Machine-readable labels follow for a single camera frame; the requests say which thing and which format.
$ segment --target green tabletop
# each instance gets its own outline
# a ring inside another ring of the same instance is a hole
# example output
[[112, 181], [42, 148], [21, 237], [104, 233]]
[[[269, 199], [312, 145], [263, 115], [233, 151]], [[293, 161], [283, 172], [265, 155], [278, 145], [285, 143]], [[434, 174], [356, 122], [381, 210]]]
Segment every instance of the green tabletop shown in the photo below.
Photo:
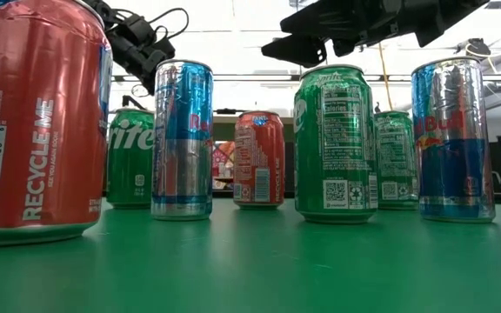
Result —
[[0, 312], [501, 312], [501, 205], [488, 225], [321, 225], [292, 200], [183, 223], [105, 210], [82, 238], [0, 248]]

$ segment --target can rim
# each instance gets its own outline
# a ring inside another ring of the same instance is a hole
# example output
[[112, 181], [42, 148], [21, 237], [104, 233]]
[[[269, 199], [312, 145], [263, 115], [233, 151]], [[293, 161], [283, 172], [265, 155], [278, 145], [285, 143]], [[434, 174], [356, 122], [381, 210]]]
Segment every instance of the can rim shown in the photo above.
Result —
[[147, 114], [151, 114], [151, 115], [154, 115], [154, 113], [152, 111], [149, 111], [149, 110], [140, 110], [140, 109], [133, 109], [133, 108], [119, 108], [119, 109], [116, 109], [115, 110], [115, 113], [119, 113], [119, 112], [125, 112], [125, 111], [136, 111], [136, 112], [141, 112], [141, 113], [147, 113]]
[[243, 115], [245, 114], [250, 114], [250, 113], [270, 113], [270, 114], [273, 114], [277, 117], [279, 117], [279, 114], [276, 113], [276, 112], [272, 112], [272, 111], [267, 111], [267, 110], [252, 110], [252, 111], [246, 111], [246, 112], [243, 112], [239, 115], [239, 117], [242, 117]]
[[376, 114], [374, 114], [374, 116], [377, 116], [377, 115], [382, 115], [382, 114], [389, 114], [389, 113], [399, 113], [399, 114], [405, 114], [407, 116], [409, 116], [409, 112], [407, 111], [402, 111], [402, 110], [388, 110], [388, 111], [384, 111], [384, 112], [378, 112]]
[[202, 62], [198, 62], [198, 61], [194, 61], [194, 60], [189, 60], [189, 59], [169, 59], [169, 60], [165, 60], [165, 61], [162, 61], [160, 62], [158, 65], [157, 65], [157, 69], [159, 69], [162, 65], [164, 64], [167, 64], [167, 63], [174, 63], [174, 62], [185, 62], [185, 63], [193, 63], [193, 64], [198, 64], [198, 65], [202, 65], [204, 66], [206, 69], [208, 69], [210, 71], [210, 73], [214, 73], [212, 71], [212, 68], [206, 64], [206, 63], [202, 63]]
[[301, 77], [299, 78], [299, 80], [302, 80], [305, 76], [309, 75], [310, 73], [314, 72], [314, 71], [317, 71], [317, 70], [324, 70], [324, 69], [329, 69], [329, 68], [347, 68], [347, 69], [354, 69], [354, 70], [358, 70], [361, 72], [361, 74], [364, 75], [364, 71], [363, 69], [361, 69], [360, 67], [356, 66], [356, 65], [351, 65], [351, 64], [328, 64], [328, 65], [322, 65], [322, 66], [318, 66], [314, 69], [310, 69], [310, 70], [307, 70], [303, 75], [301, 75]]
[[84, 1], [82, 0], [73, 0], [75, 1], [75, 3], [79, 4], [80, 6], [82, 6], [83, 8], [85, 8], [86, 10], [88, 10], [90, 13], [92, 13], [92, 15], [94, 17], [96, 17], [97, 21], [100, 23], [100, 25], [102, 26], [102, 30], [105, 29], [105, 25], [104, 25], [104, 20], [102, 19], [102, 17], [100, 17], [99, 14], [97, 14], [97, 12], [92, 9], [88, 4], [86, 4]]
[[420, 70], [423, 67], [426, 67], [428, 65], [432, 65], [432, 64], [436, 64], [436, 63], [441, 63], [441, 62], [445, 62], [445, 61], [451, 61], [451, 60], [473, 60], [473, 61], [477, 61], [477, 63], [480, 63], [479, 59], [477, 59], [476, 57], [471, 57], [471, 56], [445, 57], [445, 58], [441, 58], [441, 59], [438, 59], [438, 60], [430, 61], [428, 63], [424, 63], [422, 65], [419, 65], [417, 68], [415, 68], [411, 72], [411, 75], [415, 74], [416, 71], [418, 71], [418, 70]]

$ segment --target green soda can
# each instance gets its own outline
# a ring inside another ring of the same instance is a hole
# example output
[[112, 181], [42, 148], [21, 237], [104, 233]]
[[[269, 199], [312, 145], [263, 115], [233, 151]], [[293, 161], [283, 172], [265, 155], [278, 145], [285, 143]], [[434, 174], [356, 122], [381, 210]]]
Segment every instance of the green soda can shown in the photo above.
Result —
[[361, 69], [305, 73], [295, 95], [295, 208], [307, 221], [366, 223], [377, 210], [374, 113]]
[[150, 208], [154, 114], [119, 109], [110, 126], [107, 200], [116, 209]]
[[375, 115], [378, 164], [378, 206], [387, 210], [416, 210], [417, 166], [413, 122], [407, 112]]

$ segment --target red soda can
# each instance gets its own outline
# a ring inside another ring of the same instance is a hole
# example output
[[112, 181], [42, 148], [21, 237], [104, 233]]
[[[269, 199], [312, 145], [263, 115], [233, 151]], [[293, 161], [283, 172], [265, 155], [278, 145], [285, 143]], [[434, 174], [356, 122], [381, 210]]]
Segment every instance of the red soda can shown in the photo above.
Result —
[[243, 113], [235, 124], [233, 201], [241, 209], [273, 210], [284, 202], [285, 141], [279, 115]]
[[100, 216], [111, 50], [78, 0], [0, 0], [0, 245]]

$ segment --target aluminum can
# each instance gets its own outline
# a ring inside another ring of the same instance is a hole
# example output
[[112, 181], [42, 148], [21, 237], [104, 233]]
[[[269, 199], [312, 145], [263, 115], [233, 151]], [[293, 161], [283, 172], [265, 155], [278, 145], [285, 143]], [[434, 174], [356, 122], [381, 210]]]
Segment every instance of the aluminum can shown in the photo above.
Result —
[[154, 114], [119, 109], [111, 122], [107, 201], [116, 209], [149, 209]]
[[377, 209], [371, 87], [350, 65], [301, 77], [293, 110], [295, 206], [319, 223], [365, 223]]
[[413, 71], [412, 87], [421, 215], [489, 223], [496, 212], [479, 61], [423, 65]]
[[80, 236], [98, 220], [111, 65], [82, 1], [0, 1], [0, 245]]
[[243, 113], [235, 124], [235, 204], [241, 209], [275, 209], [284, 202], [284, 178], [284, 126], [279, 115]]
[[378, 207], [387, 210], [416, 210], [418, 182], [413, 122], [409, 113], [377, 113], [376, 151]]
[[157, 66], [151, 212], [159, 220], [206, 219], [212, 211], [211, 69], [168, 60]]

